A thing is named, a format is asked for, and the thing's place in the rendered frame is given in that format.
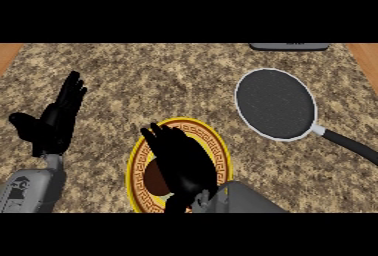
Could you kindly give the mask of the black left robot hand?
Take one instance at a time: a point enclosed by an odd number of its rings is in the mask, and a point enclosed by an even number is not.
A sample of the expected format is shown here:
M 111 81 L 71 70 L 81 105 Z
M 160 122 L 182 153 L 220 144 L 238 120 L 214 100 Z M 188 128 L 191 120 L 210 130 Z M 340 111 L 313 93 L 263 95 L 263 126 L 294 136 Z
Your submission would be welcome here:
M 27 113 L 9 115 L 9 122 L 16 128 L 18 136 L 33 145 L 33 156 L 62 155 L 70 148 L 76 117 L 87 92 L 80 73 L 73 71 L 61 87 L 56 101 L 50 103 L 39 118 Z

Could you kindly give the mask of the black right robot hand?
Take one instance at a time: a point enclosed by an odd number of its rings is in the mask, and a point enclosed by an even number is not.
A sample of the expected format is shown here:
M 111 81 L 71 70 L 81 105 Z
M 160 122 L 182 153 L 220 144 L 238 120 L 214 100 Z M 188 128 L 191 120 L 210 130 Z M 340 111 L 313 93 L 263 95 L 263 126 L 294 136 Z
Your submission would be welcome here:
M 141 129 L 173 196 L 166 201 L 166 214 L 183 214 L 197 196 L 208 192 L 213 199 L 217 186 L 216 166 L 201 144 L 179 128 L 151 124 Z

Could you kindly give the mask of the yellow patterned plate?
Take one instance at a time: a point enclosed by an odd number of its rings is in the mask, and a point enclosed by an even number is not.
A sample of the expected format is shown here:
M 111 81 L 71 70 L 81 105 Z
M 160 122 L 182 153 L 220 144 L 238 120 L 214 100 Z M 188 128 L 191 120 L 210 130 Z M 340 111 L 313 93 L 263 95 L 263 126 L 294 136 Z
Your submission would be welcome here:
M 189 117 L 166 119 L 158 125 L 167 125 L 170 128 L 177 127 L 198 141 L 216 166 L 217 184 L 222 185 L 231 181 L 234 179 L 231 154 L 216 130 L 203 121 Z M 166 208 L 167 196 L 152 195 L 143 184 L 145 169 L 154 158 L 155 155 L 145 137 L 141 137 L 127 160 L 124 178 L 127 197 L 138 213 L 163 213 Z

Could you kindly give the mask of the black frying pan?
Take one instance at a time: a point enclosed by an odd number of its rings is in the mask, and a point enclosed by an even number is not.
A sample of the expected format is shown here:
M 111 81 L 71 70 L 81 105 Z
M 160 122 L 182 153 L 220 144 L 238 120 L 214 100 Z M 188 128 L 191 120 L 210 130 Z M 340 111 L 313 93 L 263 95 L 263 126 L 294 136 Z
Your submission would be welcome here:
M 315 133 L 378 166 L 378 152 L 318 124 L 315 96 L 301 80 L 284 70 L 259 68 L 242 76 L 235 105 L 242 121 L 265 138 L 293 142 Z

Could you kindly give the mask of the dark grey appliance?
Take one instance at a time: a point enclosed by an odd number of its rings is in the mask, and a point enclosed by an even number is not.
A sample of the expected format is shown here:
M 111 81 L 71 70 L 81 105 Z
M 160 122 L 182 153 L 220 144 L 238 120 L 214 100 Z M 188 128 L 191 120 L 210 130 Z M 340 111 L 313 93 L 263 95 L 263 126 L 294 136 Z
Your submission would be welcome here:
M 260 51 L 324 51 L 331 43 L 250 43 Z

